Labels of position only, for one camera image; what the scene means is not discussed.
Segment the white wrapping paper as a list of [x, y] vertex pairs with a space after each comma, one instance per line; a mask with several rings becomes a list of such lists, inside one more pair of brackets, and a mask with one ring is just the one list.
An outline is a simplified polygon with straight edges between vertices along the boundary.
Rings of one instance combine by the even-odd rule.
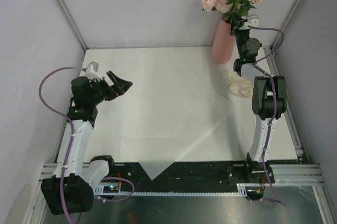
[[154, 179], [233, 112], [214, 88], [209, 47], [88, 50], [90, 62], [133, 85], [98, 105], [85, 161], [105, 154], [135, 161]]

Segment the cream printed ribbon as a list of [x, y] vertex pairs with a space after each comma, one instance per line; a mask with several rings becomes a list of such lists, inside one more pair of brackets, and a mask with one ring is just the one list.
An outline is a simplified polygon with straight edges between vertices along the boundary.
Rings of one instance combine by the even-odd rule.
[[250, 99], [253, 95], [253, 83], [240, 78], [237, 79], [234, 74], [231, 72], [223, 73], [224, 78], [228, 81], [228, 85], [226, 87], [227, 91], [235, 97]]

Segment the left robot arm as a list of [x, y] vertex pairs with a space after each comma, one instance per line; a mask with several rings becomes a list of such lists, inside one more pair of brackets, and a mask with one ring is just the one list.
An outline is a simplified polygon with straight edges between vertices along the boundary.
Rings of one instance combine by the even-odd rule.
[[64, 133], [65, 148], [59, 154], [52, 176], [43, 179], [41, 190], [53, 215], [89, 212], [94, 201], [94, 189], [104, 180], [116, 177], [115, 163], [110, 155], [93, 157], [89, 167], [83, 168], [85, 149], [94, 129], [97, 106], [124, 95], [132, 82], [108, 71], [109, 85], [96, 72], [87, 72], [71, 81], [72, 106], [64, 115], [67, 120]]

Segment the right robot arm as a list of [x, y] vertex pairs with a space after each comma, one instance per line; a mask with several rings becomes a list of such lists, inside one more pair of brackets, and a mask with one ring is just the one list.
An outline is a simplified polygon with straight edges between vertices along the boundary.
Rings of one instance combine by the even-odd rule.
[[252, 111], [256, 115], [252, 146], [247, 153], [243, 167], [230, 167], [229, 173], [238, 181], [259, 182], [272, 173], [268, 169], [269, 143], [277, 120], [287, 108], [285, 78], [273, 76], [257, 64], [257, 55], [262, 47], [257, 38], [250, 37], [250, 29], [259, 29], [252, 17], [232, 15], [230, 34], [235, 37], [239, 58], [234, 61], [233, 70], [239, 76], [253, 83]]

